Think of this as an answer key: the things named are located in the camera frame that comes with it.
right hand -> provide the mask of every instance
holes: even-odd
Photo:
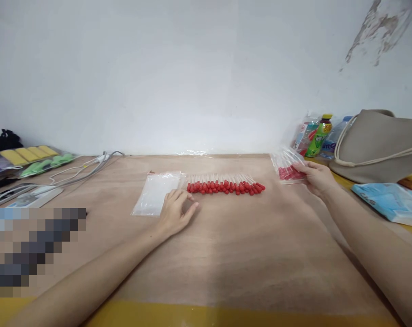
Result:
[[[341,189],[334,180],[330,168],[327,166],[312,161],[305,161],[304,165],[294,164],[293,167],[299,172],[306,174],[307,188],[320,198],[332,190]]]

green bottle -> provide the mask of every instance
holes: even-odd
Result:
[[[307,149],[306,157],[313,158],[320,152],[321,146],[323,145],[325,138],[332,130],[332,123],[330,122],[330,118],[332,117],[332,114],[323,114],[323,117],[319,122],[319,127],[316,131],[314,139],[312,140]]]

bag strap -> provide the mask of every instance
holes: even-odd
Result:
[[[339,149],[341,147],[342,141],[345,137],[345,134],[347,133],[347,131],[349,130],[349,128],[351,127],[351,124],[353,121],[356,120],[358,114],[353,116],[350,121],[348,122],[347,126],[345,126],[345,128],[343,129],[343,131],[341,132],[341,134],[339,135],[339,139],[336,142],[336,147],[334,149],[334,161],[335,163],[341,165],[341,166],[345,166],[345,167],[357,167],[357,166],[366,166],[366,165],[370,165],[370,164],[376,164],[388,159],[393,159],[393,158],[399,158],[399,157],[405,157],[408,155],[412,154],[412,147],[404,150],[404,151],[400,151],[398,153],[395,154],[391,154],[390,156],[387,157],[383,157],[383,158],[379,158],[379,159],[373,159],[373,160],[368,160],[368,161],[364,161],[362,163],[353,163],[350,161],[343,161],[339,158]]]

left hand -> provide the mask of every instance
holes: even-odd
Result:
[[[199,206],[199,203],[195,202],[183,213],[182,206],[187,199],[194,201],[192,194],[181,189],[174,189],[165,196],[158,228],[162,229],[168,236],[177,234],[184,229]]]

black bag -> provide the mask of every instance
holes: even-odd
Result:
[[[0,151],[8,149],[22,148],[23,144],[20,143],[20,136],[14,134],[9,129],[3,129],[0,136]]]

